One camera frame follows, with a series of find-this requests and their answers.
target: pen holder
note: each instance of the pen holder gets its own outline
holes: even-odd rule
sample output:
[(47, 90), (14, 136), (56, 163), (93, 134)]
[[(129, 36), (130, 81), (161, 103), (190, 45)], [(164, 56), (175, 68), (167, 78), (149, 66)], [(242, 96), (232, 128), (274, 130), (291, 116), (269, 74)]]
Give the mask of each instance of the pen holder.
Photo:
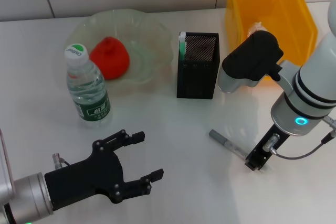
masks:
[(178, 53), (177, 98), (212, 99), (220, 61), (219, 36), (185, 33), (185, 42), (185, 50)]

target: white bottle cap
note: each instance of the white bottle cap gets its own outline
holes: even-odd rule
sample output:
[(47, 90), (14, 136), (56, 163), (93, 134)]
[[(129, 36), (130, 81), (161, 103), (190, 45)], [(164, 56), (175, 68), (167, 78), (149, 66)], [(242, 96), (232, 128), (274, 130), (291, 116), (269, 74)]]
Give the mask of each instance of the white bottle cap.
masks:
[(67, 63), (72, 67), (83, 66), (89, 60), (86, 47), (82, 44), (71, 44), (64, 52)]

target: green bottle label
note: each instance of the green bottle label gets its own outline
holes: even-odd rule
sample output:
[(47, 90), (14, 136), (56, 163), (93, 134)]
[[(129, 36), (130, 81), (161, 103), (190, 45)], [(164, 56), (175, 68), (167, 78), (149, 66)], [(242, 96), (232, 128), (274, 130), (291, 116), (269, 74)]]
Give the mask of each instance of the green bottle label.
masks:
[(107, 92), (104, 97), (94, 104), (80, 104), (75, 102), (76, 109), (81, 118), (85, 121), (98, 121), (103, 119), (110, 112), (111, 105)]

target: clear glass bowl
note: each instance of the clear glass bowl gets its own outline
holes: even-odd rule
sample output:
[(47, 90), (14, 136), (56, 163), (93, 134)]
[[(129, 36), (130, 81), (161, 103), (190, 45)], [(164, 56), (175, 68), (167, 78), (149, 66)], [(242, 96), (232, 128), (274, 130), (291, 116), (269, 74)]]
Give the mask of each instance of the clear glass bowl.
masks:
[(86, 46), (89, 53), (105, 37), (120, 40), (130, 56), (127, 72), (116, 81), (144, 83), (155, 70), (173, 60), (170, 31), (149, 14), (132, 9), (109, 10), (92, 15), (79, 24), (64, 45)]

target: robotic arm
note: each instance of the robotic arm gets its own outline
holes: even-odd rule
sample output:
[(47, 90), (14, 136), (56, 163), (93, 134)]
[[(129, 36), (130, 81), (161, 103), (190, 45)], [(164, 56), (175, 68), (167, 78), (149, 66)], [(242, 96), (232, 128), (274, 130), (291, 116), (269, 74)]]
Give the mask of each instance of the robotic arm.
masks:
[[(245, 155), (233, 143), (228, 145), (246, 159), (245, 164), (252, 170), (261, 169), (272, 154), (286, 159), (306, 157), (336, 136), (336, 123), (328, 116), (336, 106), (336, 0), (329, 6), (328, 22), (331, 33), (302, 67), (286, 60), (277, 64), (283, 52), (276, 38), (267, 31), (254, 32), (223, 60), (218, 86), (225, 93), (243, 85), (255, 87), (265, 75), (284, 90), (271, 109), (274, 125), (250, 154)], [(306, 135), (322, 120), (333, 130), (315, 150), (294, 158), (277, 153), (277, 148), (290, 135)]]
[(96, 194), (103, 194), (117, 204), (124, 199), (150, 194), (151, 183), (162, 179), (163, 169), (138, 180), (124, 182), (122, 166), (115, 150), (144, 141), (143, 132), (127, 135), (121, 130), (92, 144), (92, 154), (84, 161), (61, 166), (54, 158), (56, 170), (33, 174), (13, 181), (1, 135), (0, 145), (0, 224), (25, 224), (43, 219), (62, 207)]

